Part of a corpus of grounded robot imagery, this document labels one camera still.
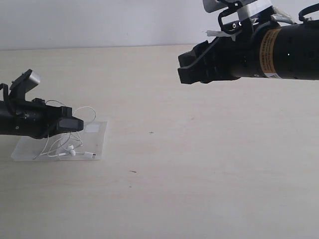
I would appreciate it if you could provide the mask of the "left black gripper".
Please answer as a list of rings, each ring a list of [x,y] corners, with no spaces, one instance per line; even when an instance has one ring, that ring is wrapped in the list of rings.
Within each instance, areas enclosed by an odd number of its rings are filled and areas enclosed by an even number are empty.
[[[28,136],[34,139],[52,137],[84,129],[84,122],[72,117],[71,107],[46,105],[44,100],[18,101],[15,105],[12,135]]]

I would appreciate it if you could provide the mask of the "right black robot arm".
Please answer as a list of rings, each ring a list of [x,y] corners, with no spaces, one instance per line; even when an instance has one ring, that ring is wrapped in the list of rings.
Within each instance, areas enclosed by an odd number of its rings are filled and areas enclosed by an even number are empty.
[[[242,77],[318,80],[319,22],[279,26],[268,22],[234,40],[217,37],[179,55],[181,83],[204,84]]]

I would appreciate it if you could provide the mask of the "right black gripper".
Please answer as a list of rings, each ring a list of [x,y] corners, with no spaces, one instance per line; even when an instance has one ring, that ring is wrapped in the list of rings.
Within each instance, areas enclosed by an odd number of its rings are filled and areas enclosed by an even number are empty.
[[[264,29],[254,26],[253,32],[240,31],[230,36],[208,30],[211,42],[204,41],[178,56],[178,75],[182,84],[234,81],[243,77],[262,78],[259,50]]]

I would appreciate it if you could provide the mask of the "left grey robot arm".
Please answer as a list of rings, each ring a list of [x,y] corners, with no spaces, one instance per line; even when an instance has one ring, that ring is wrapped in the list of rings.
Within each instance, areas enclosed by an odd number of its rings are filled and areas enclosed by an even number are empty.
[[[72,115],[70,107],[54,107],[36,102],[24,102],[17,106],[22,116],[10,114],[3,101],[0,102],[1,135],[28,136],[43,139],[84,129],[84,121]]]

